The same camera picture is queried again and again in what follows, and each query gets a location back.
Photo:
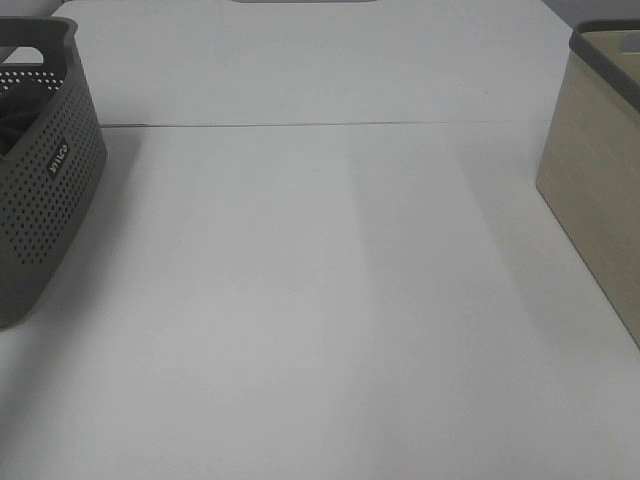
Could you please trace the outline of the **grey perforated plastic basket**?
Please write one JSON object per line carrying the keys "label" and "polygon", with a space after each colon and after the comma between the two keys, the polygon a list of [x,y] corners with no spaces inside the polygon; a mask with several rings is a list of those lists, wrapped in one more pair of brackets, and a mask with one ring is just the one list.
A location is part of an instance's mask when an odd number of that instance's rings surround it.
{"label": "grey perforated plastic basket", "polygon": [[1,19],[4,48],[32,48],[39,63],[3,63],[1,94],[33,82],[53,94],[1,156],[1,325],[33,309],[69,250],[101,179],[107,150],[75,42],[62,17]]}

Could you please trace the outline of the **beige storage bin grey rim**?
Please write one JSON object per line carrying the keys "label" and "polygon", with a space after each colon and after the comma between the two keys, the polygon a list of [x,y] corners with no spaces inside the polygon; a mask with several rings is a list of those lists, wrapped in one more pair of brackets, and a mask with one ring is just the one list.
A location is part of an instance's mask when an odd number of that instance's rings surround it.
{"label": "beige storage bin grey rim", "polygon": [[639,338],[639,21],[576,25],[536,188]]}

